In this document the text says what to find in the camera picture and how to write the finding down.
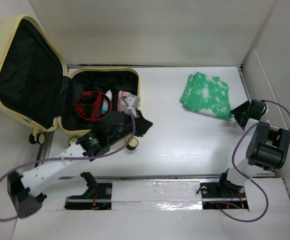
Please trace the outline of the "green white tie-dye cloth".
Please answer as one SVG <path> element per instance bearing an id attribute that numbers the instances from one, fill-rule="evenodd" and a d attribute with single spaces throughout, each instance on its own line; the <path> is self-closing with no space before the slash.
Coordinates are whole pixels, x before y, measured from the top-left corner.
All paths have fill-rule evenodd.
<path id="1" fill-rule="evenodd" d="M 223 120 L 232 118 L 229 86 L 218 76 L 190 74 L 179 101 L 186 111 Z"/>

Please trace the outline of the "pink cup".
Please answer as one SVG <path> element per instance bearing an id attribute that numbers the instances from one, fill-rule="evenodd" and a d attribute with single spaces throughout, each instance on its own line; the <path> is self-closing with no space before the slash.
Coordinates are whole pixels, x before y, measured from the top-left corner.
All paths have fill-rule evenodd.
<path id="1" fill-rule="evenodd" d="M 122 106 L 123 107 L 130 107 L 131 106 L 130 99 L 129 99 L 129 97 L 131 97 L 131 96 L 132 96 L 132 94 L 130 92 L 127 92 L 127 91 L 120 90 L 118 92 L 118 98 L 117 98 L 117 111 L 118 112 L 123 111 Z"/>

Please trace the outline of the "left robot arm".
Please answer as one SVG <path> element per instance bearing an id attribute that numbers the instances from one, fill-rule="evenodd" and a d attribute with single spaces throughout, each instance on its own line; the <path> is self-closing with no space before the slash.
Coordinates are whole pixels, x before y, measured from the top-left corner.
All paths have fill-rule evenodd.
<path id="1" fill-rule="evenodd" d="M 110 112 L 92 130 L 78 138 L 57 157 L 23 173 L 14 170 L 7 175 L 7 192 L 17 217 L 27 218 L 41 209 L 51 184 L 87 162 L 111 156 L 112 145 L 128 135 L 142 137 L 153 123 L 140 110 Z"/>

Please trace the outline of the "yellow hard-shell suitcase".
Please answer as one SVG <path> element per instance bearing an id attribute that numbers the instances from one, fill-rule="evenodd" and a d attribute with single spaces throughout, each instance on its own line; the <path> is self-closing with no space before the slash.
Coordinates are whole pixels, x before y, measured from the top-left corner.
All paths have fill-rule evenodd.
<path id="1" fill-rule="evenodd" d="M 72 73 L 40 24 L 28 15 L 0 23 L 0 111 L 32 129 L 31 144 L 62 129 L 78 138 L 104 117 L 93 116 L 92 98 L 112 92 L 117 110 L 123 93 L 141 94 L 139 74 L 129 67 L 83 67 Z"/>

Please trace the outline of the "red black headphones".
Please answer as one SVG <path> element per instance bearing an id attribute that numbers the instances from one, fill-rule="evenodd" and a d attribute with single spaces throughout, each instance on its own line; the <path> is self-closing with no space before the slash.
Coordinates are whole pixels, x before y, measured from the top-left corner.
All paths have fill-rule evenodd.
<path id="1" fill-rule="evenodd" d="M 78 116 L 87 122 L 99 122 L 105 118 L 113 109 L 111 100 L 111 108 L 106 114 L 101 114 L 105 93 L 99 91 L 86 91 L 80 95 L 77 102 L 73 103 L 73 107 Z"/>

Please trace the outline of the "white teal spray bottle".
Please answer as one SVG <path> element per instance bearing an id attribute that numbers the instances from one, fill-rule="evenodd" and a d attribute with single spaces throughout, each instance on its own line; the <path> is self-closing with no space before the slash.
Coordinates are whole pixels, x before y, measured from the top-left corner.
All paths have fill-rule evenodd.
<path id="1" fill-rule="evenodd" d="M 105 93 L 105 97 L 103 99 L 103 103 L 102 103 L 102 108 L 101 108 L 101 114 L 105 115 L 110 109 L 111 109 L 111 103 L 112 103 L 112 91 L 108 90 Z"/>

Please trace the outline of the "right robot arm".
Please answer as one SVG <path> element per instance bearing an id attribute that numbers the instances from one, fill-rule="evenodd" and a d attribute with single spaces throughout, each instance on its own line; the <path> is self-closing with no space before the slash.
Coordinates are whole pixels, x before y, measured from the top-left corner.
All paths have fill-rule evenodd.
<path id="1" fill-rule="evenodd" d="M 281 107 L 290 118 L 290 111 L 286 107 L 271 100 L 252 99 L 230 111 L 244 134 L 234 148 L 232 167 L 220 175 L 216 184 L 216 191 L 222 197 L 238 193 L 247 180 L 262 171 L 281 169 L 286 162 L 290 145 L 290 127 L 277 128 L 269 122 L 261 121 L 262 116 L 269 111 L 267 103 Z M 245 158 L 239 164 L 235 164 L 238 147 L 250 131 L 253 131 L 253 135 Z"/>

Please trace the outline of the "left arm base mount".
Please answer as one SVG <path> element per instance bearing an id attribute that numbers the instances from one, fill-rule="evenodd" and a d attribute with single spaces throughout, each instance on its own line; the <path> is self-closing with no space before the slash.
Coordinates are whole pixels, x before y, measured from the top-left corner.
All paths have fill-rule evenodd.
<path id="1" fill-rule="evenodd" d="M 86 181 L 87 189 L 81 195 L 72 195 L 66 198 L 66 210 L 93 210 L 104 211 L 112 209 L 112 182 L 97 182 L 90 172 L 83 172 L 80 176 Z"/>

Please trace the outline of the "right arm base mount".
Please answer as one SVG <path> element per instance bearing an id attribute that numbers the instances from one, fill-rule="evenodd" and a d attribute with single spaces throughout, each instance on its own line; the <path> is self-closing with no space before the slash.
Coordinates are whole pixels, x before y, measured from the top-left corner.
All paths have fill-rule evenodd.
<path id="1" fill-rule="evenodd" d="M 240 191 L 222 191 L 217 182 L 202 182 L 196 194 L 201 196 L 203 210 L 249 209 L 244 187 Z"/>

